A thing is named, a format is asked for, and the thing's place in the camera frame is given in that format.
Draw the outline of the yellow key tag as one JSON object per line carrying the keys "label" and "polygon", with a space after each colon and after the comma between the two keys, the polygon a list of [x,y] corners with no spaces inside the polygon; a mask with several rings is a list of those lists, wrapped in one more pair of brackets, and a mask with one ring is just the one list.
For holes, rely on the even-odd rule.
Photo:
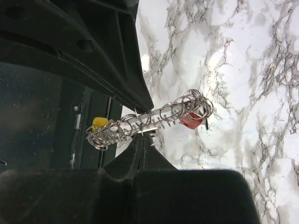
{"label": "yellow key tag", "polygon": [[92,123],[92,130],[96,130],[105,126],[108,123],[108,119],[104,117],[95,117]]}

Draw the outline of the round metal keyring disc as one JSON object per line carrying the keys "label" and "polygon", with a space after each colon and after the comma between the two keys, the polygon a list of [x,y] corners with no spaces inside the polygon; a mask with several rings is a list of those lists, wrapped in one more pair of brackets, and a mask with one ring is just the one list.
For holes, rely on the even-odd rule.
{"label": "round metal keyring disc", "polygon": [[203,119],[201,125],[204,125],[206,117],[203,107],[209,110],[209,118],[214,112],[212,101],[198,90],[189,89],[176,100],[149,113],[138,114],[134,111],[124,115],[120,120],[108,120],[105,126],[94,131],[91,125],[86,130],[86,140],[95,149],[105,151],[109,145],[127,142],[135,134],[155,132],[158,129],[165,129],[166,126],[181,124],[179,119],[190,113],[199,115]]}

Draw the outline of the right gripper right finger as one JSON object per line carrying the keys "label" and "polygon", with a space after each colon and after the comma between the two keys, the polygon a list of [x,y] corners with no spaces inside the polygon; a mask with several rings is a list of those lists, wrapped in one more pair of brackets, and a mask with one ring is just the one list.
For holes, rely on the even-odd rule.
{"label": "right gripper right finger", "polygon": [[245,178],[229,169],[146,169],[132,180],[130,224],[258,224]]}

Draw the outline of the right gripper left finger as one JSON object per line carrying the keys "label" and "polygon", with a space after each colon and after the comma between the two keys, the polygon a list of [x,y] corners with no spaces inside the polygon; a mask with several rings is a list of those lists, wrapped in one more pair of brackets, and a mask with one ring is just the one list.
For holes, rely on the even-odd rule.
{"label": "right gripper left finger", "polygon": [[105,169],[8,170],[0,175],[3,224],[137,224],[130,175]]}

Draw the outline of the red key tag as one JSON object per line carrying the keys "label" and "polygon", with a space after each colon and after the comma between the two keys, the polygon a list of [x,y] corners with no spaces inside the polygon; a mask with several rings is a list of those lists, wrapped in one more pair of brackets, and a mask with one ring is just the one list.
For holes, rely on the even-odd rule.
{"label": "red key tag", "polygon": [[196,129],[203,122],[203,119],[201,119],[200,116],[195,113],[185,115],[184,117],[181,117],[179,120],[182,125],[192,130]]}

